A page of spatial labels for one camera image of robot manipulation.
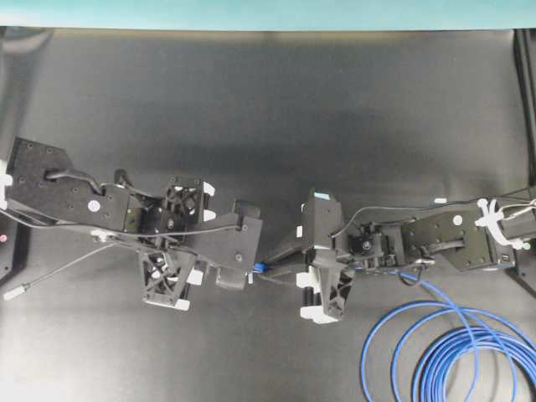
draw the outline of black cable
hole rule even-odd
[[[294,283],[294,282],[281,281],[281,280],[276,279],[276,278],[271,278],[269,276],[262,275],[259,272],[255,272],[255,273],[263,281],[276,283],[277,285],[285,285],[285,286],[292,286],[292,287],[296,286],[296,283]]]
[[[229,224],[225,226],[219,226],[217,228],[188,230],[188,231],[183,231],[183,232],[165,232],[165,233],[155,233],[155,234],[126,233],[126,232],[121,232],[120,230],[108,229],[108,228],[105,228],[104,226],[98,226],[94,224],[35,224],[35,223],[30,223],[27,220],[18,217],[17,215],[11,214],[10,212],[4,209],[0,209],[0,214],[3,214],[7,216],[8,218],[13,219],[15,222],[18,222],[20,224],[23,224],[33,229],[68,229],[68,228],[99,229],[107,233],[112,233],[114,235],[118,235],[122,237],[129,237],[129,238],[136,238],[136,239],[138,237],[155,238],[155,237],[167,237],[167,236],[188,236],[188,235],[195,235],[195,234],[203,235],[203,234],[221,232],[221,231],[230,230],[230,229],[240,229],[240,226],[238,226],[237,224]]]
[[[417,281],[412,281],[412,280],[404,278],[404,276],[402,275],[402,271],[398,272],[398,277],[400,281],[406,286],[409,286],[409,287],[417,286],[417,285],[420,285],[420,276],[422,275],[422,271],[424,270],[425,270],[424,266],[421,265],[417,273],[417,277],[416,277]]]

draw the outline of coiled blue cable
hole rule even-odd
[[[411,275],[400,273],[394,274],[401,275],[406,280],[415,282],[418,281],[417,278]],[[536,386],[536,346],[525,334],[523,334],[512,323],[494,314],[491,314],[490,312],[472,308],[457,307],[447,295],[426,281],[417,283],[441,297],[444,303],[439,301],[416,301],[414,303],[398,307],[392,312],[388,313],[373,327],[363,346],[360,364],[361,384],[363,386],[365,397],[368,401],[372,401],[373,398],[366,379],[366,364],[370,345],[374,339],[374,336],[391,318],[402,312],[419,307],[440,307],[441,310],[421,318],[418,322],[411,326],[410,329],[406,331],[403,337],[399,340],[393,353],[390,368],[391,387],[395,400],[402,400],[397,383],[397,365],[402,347],[418,328],[435,318],[451,313],[455,313],[460,318],[464,327],[458,328],[452,332],[448,332],[439,339],[435,340],[420,359],[420,362],[415,369],[414,380],[411,387],[411,397],[414,402],[446,401],[446,384],[452,367],[462,356],[473,352],[475,353],[475,371],[471,388],[466,396],[466,401],[468,401],[472,396],[480,375],[478,350],[484,349],[498,351],[507,357],[513,377],[512,401],[515,401],[518,397],[518,373],[514,362],[521,367],[521,369],[527,374],[530,381]],[[510,329],[517,336],[517,338],[490,328],[478,316],[491,318],[494,322],[501,323],[503,326]],[[476,325],[470,326],[469,321],[474,322]]]

